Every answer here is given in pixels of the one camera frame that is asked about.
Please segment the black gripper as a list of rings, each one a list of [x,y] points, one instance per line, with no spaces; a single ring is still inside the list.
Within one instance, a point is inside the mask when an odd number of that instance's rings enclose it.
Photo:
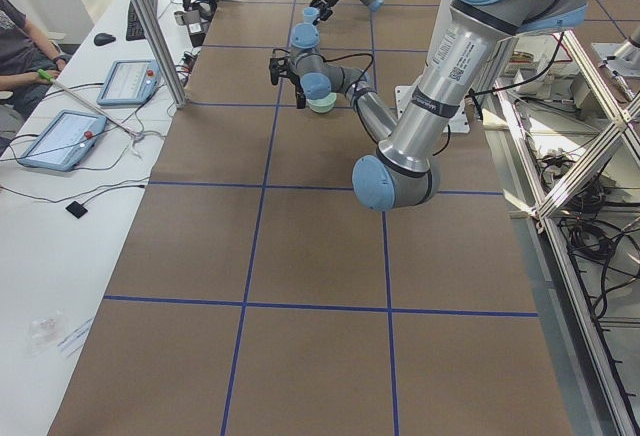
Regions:
[[[290,70],[289,79],[295,87],[296,108],[304,109],[306,107],[306,97],[300,82],[300,77],[294,71]]]
[[[331,9],[335,6],[339,0],[312,0],[310,5],[312,7],[320,7],[318,14],[318,21],[327,21],[333,14]]]

